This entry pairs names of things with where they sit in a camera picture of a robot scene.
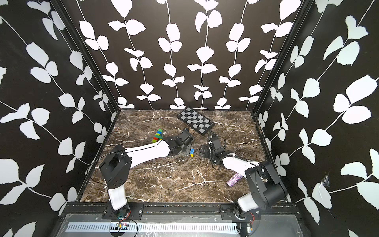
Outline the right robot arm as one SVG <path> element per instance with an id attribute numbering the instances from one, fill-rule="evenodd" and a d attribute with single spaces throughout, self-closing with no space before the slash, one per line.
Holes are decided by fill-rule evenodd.
<path id="1" fill-rule="evenodd" d="M 236 202 L 241 211 L 266 210 L 287 197 L 287 188 L 271 162 L 254 162 L 228 151 L 226 141 L 221 142 L 213 131 L 209 132 L 207 143 L 199 150 L 204 158 L 208 158 L 214 166 L 232 170 L 246 178 L 249 193 Z"/>

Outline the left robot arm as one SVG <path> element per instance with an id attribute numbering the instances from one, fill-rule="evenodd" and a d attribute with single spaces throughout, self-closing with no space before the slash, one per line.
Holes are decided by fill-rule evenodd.
<path id="1" fill-rule="evenodd" d="M 127 206 L 124 184 L 133 167 L 150 160 L 178 155 L 193 141 L 194 136 L 191 133 L 182 131 L 176 137 L 166 137 L 140 147 L 115 146 L 99 166 L 106 182 L 112 209 L 118 211 Z"/>

